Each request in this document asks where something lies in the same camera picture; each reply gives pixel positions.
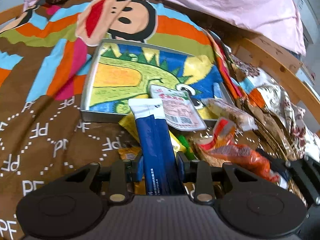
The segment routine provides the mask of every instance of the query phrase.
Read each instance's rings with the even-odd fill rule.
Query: metal screw
[[[122,194],[112,194],[109,199],[113,202],[121,202],[125,200],[125,196]]]
[[[212,196],[202,193],[197,196],[197,199],[201,202],[209,202],[210,200],[212,200]]]

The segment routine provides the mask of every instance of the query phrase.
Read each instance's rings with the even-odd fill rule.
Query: blue stick packet
[[[129,106],[143,153],[147,194],[183,194],[161,99],[129,99]]]

